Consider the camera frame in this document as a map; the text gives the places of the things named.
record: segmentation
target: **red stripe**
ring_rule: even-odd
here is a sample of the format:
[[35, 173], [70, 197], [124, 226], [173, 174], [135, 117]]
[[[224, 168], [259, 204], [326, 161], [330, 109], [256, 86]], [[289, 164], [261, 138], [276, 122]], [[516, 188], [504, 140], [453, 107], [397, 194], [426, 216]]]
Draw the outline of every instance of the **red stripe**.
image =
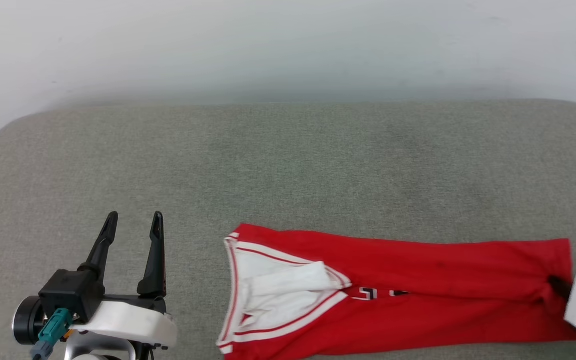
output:
[[309, 316], [310, 314], [312, 314], [315, 310], [319, 309], [320, 306], [326, 304], [327, 301], [329, 301], [333, 296], [336, 296], [338, 292], [335, 291], [333, 292], [329, 297], [326, 298], [326, 300], [323, 300], [319, 305], [315, 306], [313, 308], [313, 310], [310, 310], [309, 312], [307, 312], [305, 315], [303, 315], [302, 317], [298, 317], [297, 319], [290, 321], [289, 323], [283, 324], [281, 326], [277, 326], [275, 328], [266, 328], [264, 330], [250, 330], [250, 331], [246, 331], [246, 332], [236, 332], [236, 335], [247, 335], [247, 334], [256, 334], [256, 333], [270, 333], [272, 331], [276, 331], [276, 330], [280, 330], [285, 328], [286, 326], [290, 326], [298, 321], [300, 321], [301, 319]]
[[226, 326], [226, 331], [224, 331], [223, 338], [221, 339], [221, 341], [226, 340], [226, 338], [228, 337], [228, 333], [231, 330], [231, 324], [233, 323], [233, 317], [235, 315], [235, 310], [237, 310], [237, 296], [238, 296], [238, 291], [240, 288], [240, 277], [239, 277], [239, 274], [237, 272], [237, 258], [235, 257], [235, 250], [233, 250], [233, 247], [230, 244], [228, 244], [228, 249], [230, 250], [230, 256], [232, 259], [232, 269], [235, 273], [235, 284], [234, 284], [235, 296], [234, 296], [234, 301], [232, 303], [230, 316], [228, 317], [228, 325]]
[[275, 257], [275, 256], [270, 256], [267, 253], [263, 253], [261, 251], [257, 251], [257, 250], [250, 250], [249, 248], [240, 248], [238, 247], [237, 250], [241, 250], [241, 251], [248, 251], [249, 253], [255, 253], [255, 254], [259, 254], [259, 255], [263, 255], [266, 256], [270, 259], [275, 259], [275, 260], [279, 260], [280, 262], [284, 262], [284, 263], [290, 263], [290, 264], [297, 264], [297, 265], [308, 265], [304, 262], [294, 262], [294, 261], [290, 261], [290, 260], [286, 260], [286, 259], [281, 259], [279, 257]]

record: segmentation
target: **white wall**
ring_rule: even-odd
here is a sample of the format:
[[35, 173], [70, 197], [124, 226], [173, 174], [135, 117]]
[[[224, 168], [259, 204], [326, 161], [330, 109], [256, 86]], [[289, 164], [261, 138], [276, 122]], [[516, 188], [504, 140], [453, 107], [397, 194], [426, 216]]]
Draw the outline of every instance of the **white wall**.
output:
[[0, 129], [135, 102], [576, 101], [576, 0], [0, 0]]

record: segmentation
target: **red jersey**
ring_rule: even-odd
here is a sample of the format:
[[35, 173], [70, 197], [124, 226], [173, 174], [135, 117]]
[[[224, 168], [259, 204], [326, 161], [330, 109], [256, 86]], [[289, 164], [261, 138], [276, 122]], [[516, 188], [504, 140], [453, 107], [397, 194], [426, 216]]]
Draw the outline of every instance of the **red jersey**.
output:
[[567, 239], [430, 244], [242, 224], [225, 240], [226, 360], [576, 340]]

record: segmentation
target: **gray cushion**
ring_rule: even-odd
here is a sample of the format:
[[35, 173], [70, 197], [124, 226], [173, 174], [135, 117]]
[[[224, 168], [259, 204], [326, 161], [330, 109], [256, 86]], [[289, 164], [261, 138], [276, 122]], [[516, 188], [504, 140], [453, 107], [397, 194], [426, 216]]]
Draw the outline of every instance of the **gray cushion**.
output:
[[[162, 211], [179, 341], [157, 358], [218, 359], [222, 238], [238, 223], [415, 242], [569, 237], [576, 270], [576, 104], [101, 107], [18, 120], [0, 132], [0, 359], [26, 358], [10, 331], [16, 306], [76, 269], [112, 210], [107, 291], [135, 293]], [[576, 342], [345, 357], [564, 358]]]

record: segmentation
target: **teal cable connector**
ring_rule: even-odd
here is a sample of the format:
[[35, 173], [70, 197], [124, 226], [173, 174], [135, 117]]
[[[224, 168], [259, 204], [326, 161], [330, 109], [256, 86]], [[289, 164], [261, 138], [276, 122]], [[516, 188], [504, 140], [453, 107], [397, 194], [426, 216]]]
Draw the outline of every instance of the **teal cable connector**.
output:
[[71, 325], [71, 312], [62, 307], [57, 309], [39, 333], [39, 341], [30, 350], [32, 360], [48, 360], [55, 350], [55, 344], [68, 333]]

